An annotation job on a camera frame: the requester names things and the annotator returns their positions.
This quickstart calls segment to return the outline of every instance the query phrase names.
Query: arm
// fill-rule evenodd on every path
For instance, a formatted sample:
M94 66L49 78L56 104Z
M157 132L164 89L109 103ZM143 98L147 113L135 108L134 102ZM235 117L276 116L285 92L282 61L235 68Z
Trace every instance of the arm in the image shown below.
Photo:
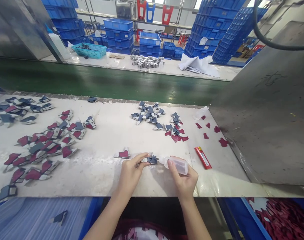
M188 238L193 240L211 240L212 238L193 198L193 191L199 177L198 173L189 165L188 174L180 176L171 160L168 160L168 166L176 185Z
M140 163L147 156L148 153L141 153L133 159L122 163L117 189L83 240L112 239L119 218L139 183L143 168L150 165L147 162Z

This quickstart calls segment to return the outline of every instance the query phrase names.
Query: white plastic bottle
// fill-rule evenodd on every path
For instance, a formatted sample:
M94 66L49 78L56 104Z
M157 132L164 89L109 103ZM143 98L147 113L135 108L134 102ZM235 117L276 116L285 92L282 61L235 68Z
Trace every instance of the white plastic bottle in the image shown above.
M52 39L54 45L56 46L56 48L59 50L59 52L61 53L62 57L64 60L67 60L70 58L70 53L68 52L68 50L65 48L61 38L59 37L59 35L56 35L55 33L53 33L53 31L46 26L47 31L49 33L50 38Z
M180 160L177 158L173 158L173 157L161 157L159 159L159 163L162 163L167 169L169 169L168 160L172 160L174 162L175 167L178 170L178 173L181 173L183 175L188 174L189 166L186 161Z

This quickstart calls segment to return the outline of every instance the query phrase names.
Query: blue stool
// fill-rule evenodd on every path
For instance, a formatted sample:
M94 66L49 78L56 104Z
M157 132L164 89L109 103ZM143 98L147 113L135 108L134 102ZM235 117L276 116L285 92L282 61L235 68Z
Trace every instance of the blue stool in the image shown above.
M155 10L155 4L153 4L153 7L150 7L149 4L146 5L146 21L147 22L153 22L154 10ZM151 19L149 19L149 12L152 12Z

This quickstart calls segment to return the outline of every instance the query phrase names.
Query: glue bottle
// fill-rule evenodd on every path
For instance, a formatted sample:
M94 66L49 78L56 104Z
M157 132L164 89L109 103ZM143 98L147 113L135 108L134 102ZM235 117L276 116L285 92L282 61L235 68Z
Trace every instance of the glue bottle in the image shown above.
M161 157L159 159L159 163L163 164L165 168L169 169L168 166L168 160L172 160L174 162L174 165L176 169L178 170L178 173L187 175L189 171L189 165L186 161L180 160L174 157Z

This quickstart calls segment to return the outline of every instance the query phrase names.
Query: black hose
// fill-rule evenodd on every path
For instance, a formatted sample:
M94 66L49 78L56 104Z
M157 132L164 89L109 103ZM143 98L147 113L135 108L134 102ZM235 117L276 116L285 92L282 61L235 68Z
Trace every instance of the black hose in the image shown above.
M273 43L271 41L269 41L267 38L265 38L262 33L259 30L258 27L258 7L259 7L259 0L255 0L254 1L254 8L253 8L253 30L255 35L258 37L258 39L263 42L265 45L271 47L271 48L275 48L275 49L279 49L279 50L286 50L286 51L303 51L304 50L304 46L285 46L285 45L280 45L280 44L276 44Z

